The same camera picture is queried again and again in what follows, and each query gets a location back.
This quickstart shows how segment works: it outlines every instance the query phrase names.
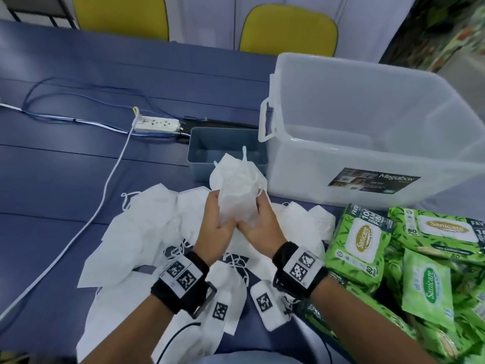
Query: plastic storage box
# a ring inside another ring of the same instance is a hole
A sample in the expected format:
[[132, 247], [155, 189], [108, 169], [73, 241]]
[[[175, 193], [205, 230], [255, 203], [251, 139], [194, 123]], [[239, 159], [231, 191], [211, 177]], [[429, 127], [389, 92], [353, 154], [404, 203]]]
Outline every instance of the plastic storage box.
[[485, 172], [476, 114], [438, 75], [395, 66], [279, 55], [266, 140], [269, 193], [308, 202], [406, 206]]
[[258, 142], [255, 129], [193, 128], [190, 132], [189, 162], [192, 178], [203, 183], [209, 182], [214, 170], [214, 161], [219, 162], [225, 153], [243, 158], [246, 146], [248, 161], [252, 161], [263, 175], [268, 167], [266, 143]]

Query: yellow chair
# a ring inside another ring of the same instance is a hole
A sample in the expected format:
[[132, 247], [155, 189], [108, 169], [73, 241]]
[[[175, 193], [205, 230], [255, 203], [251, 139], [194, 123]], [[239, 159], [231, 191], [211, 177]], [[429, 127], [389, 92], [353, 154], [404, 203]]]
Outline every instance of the yellow chair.
[[240, 51], [279, 55], [298, 52], [333, 56], [338, 32], [332, 19], [298, 6], [253, 8], [242, 28]]
[[165, 0], [72, 0], [82, 30], [168, 41]]

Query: black wrist strap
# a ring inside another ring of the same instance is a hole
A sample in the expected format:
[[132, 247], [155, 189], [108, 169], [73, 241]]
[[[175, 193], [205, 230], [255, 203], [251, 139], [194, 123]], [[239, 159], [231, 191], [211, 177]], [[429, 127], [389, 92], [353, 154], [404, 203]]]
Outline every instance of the black wrist strap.
[[190, 251], [167, 264], [151, 293], [173, 314], [185, 310], [196, 319], [217, 292], [210, 282], [205, 281], [208, 273], [207, 264]]
[[287, 242], [273, 256], [278, 268], [273, 286], [296, 299], [308, 298], [323, 280], [328, 270], [314, 254], [304, 247]]

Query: blue table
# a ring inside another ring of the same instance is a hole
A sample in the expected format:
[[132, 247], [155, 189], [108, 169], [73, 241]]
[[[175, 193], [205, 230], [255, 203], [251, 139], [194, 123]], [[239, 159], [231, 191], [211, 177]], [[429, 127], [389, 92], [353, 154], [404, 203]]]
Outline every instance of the blue table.
[[[176, 116], [255, 125], [259, 104], [268, 96], [275, 61], [273, 56], [0, 21], [0, 99], [16, 106], [39, 80], [64, 77], [141, 89], [151, 102]], [[41, 85], [36, 94], [69, 91], [148, 108], [136, 94], [75, 86], [53, 81]], [[48, 97], [31, 109], [126, 129], [133, 120], [129, 109], [73, 96]], [[48, 124], [1, 108], [0, 122], [3, 311], [94, 213], [126, 136], [90, 126]], [[186, 156], [187, 146], [170, 139], [130, 140], [93, 225], [0, 322], [0, 349], [74, 354], [94, 298], [94, 289], [77, 289], [76, 284], [85, 259], [100, 244], [111, 219], [121, 212], [121, 193], [156, 183], [175, 191], [204, 185], [191, 179]], [[327, 209], [337, 216], [341, 212]], [[296, 324], [267, 332], [249, 296], [235, 336], [225, 334], [218, 350], [241, 349], [275, 350], [312, 361]]]

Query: electrical outlet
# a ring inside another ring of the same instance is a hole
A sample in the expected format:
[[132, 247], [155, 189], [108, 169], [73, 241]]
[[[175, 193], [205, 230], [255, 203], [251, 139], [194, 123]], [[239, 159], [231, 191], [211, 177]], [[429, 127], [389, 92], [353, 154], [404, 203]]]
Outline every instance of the electrical outlet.
[[177, 133], [180, 131], [180, 122], [168, 117], [140, 115], [134, 130], [138, 133]]

